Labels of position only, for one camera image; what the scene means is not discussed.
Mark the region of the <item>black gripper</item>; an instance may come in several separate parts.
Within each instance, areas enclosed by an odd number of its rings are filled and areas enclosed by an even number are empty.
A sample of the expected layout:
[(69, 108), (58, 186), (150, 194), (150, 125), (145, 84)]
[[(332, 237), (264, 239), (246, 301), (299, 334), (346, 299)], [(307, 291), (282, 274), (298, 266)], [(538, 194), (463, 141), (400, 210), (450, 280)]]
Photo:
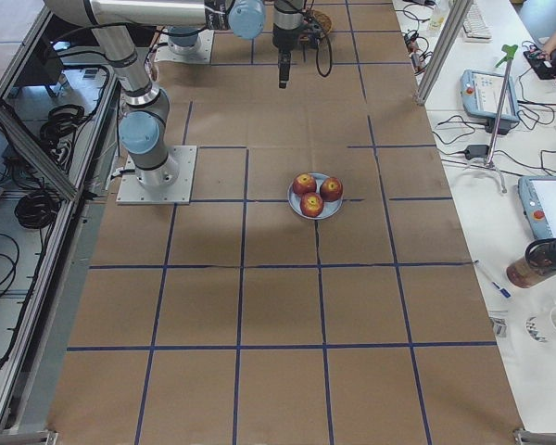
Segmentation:
[(279, 88), (285, 89), (289, 82), (291, 53), (296, 48), (303, 30), (301, 21), (291, 24), (273, 24), (272, 44), (278, 51)]

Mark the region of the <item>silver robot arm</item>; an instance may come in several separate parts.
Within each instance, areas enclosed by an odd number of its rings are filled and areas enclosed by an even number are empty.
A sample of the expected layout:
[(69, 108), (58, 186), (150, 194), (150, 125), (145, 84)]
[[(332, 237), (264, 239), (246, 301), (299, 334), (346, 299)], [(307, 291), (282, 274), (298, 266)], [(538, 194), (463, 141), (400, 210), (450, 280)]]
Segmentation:
[(253, 40), (266, 23), (261, 1), (48, 1), (46, 6), (66, 22), (90, 30), (115, 71), (130, 108), (120, 137), (136, 182), (147, 191), (170, 188), (184, 169), (164, 143), (170, 101), (139, 60), (129, 27), (231, 31)]

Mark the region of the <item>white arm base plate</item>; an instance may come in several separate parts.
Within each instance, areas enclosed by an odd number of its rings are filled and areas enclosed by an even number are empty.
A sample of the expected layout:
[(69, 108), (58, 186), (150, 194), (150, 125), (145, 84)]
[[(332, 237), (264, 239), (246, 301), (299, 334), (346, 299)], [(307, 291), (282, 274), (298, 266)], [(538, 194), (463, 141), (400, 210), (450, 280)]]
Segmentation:
[(128, 156), (116, 201), (121, 205), (188, 205), (191, 201), (197, 146), (170, 146), (166, 162), (156, 170), (135, 166)]
[(177, 62), (183, 64), (209, 64), (214, 40), (214, 31), (204, 30), (190, 37), (162, 35), (157, 44), (155, 62)]

